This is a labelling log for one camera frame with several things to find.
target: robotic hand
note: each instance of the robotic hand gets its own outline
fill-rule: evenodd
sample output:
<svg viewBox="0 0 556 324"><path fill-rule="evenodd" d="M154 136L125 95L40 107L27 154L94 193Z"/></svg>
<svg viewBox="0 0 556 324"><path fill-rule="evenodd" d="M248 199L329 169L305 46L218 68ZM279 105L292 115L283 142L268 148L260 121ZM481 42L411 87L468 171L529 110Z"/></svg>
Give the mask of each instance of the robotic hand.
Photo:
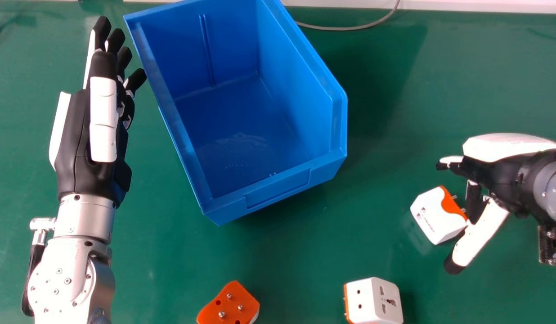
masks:
<svg viewBox="0 0 556 324"><path fill-rule="evenodd" d="M114 211L130 189L126 164L134 94L146 80L127 79L125 35L100 17L90 34L83 89L60 93L49 159L58 181L56 218L33 219L22 311L35 323L109 324ZM46 245L48 232L54 232Z"/></svg>
<svg viewBox="0 0 556 324"><path fill-rule="evenodd" d="M510 213L538 222L539 262L556 264L556 143L520 134L469 138L463 156L440 159L436 168L467 179L469 224L444 262L460 273L496 234ZM482 195L482 187L489 192Z"/></svg>

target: blue storage bin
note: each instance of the blue storage bin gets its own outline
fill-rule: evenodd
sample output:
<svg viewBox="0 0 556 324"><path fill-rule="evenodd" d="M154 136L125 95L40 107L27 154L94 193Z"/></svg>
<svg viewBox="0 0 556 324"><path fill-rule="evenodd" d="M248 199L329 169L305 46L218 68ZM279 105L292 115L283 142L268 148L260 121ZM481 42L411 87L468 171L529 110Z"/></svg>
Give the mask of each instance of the blue storage bin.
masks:
<svg viewBox="0 0 556 324"><path fill-rule="evenodd" d="M279 0L184 0L124 18L214 223L333 178L348 99Z"/></svg>

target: white wall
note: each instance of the white wall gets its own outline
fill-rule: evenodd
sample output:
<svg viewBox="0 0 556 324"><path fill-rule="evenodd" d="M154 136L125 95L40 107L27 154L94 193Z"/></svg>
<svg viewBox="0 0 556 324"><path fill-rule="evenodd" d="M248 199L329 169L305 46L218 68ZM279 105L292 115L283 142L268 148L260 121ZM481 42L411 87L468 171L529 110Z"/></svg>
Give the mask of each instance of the white wall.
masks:
<svg viewBox="0 0 556 324"><path fill-rule="evenodd" d="M176 2L178 0L124 0ZM285 6L392 8L395 0L282 0ZM400 9L556 13L556 0L401 0Z"/></svg>

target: wire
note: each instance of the wire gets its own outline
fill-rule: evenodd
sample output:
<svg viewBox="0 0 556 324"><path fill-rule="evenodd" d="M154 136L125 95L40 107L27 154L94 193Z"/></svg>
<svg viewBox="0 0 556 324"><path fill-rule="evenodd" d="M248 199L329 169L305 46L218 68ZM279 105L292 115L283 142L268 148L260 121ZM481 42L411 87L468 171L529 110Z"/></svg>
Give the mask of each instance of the wire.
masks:
<svg viewBox="0 0 556 324"><path fill-rule="evenodd" d="M392 8L392 10L385 15L384 17L380 18L377 21L369 22L368 24L359 25L359 26L351 26L351 27L328 27L328 26L317 26L317 25L310 25L305 24L304 22L297 21L296 24L300 27L306 27L309 29L317 29L319 31L333 31L333 32L349 32L349 31L359 31L360 29L366 29L370 27L377 26L381 23L384 23L388 18L392 17L392 15L396 12L398 5L400 4L400 0L396 0L396 4Z"/></svg>

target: white plug adapter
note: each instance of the white plug adapter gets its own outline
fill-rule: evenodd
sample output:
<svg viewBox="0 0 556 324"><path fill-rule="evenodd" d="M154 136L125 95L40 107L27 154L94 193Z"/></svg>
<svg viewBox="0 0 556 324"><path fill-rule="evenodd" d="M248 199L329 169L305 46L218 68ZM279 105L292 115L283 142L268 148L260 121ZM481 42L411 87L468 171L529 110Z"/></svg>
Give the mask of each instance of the white plug adapter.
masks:
<svg viewBox="0 0 556 324"><path fill-rule="evenodd" d="M344 285L346 320L350 324L402 324L402 303L398 287L372 277Z"/></svg>

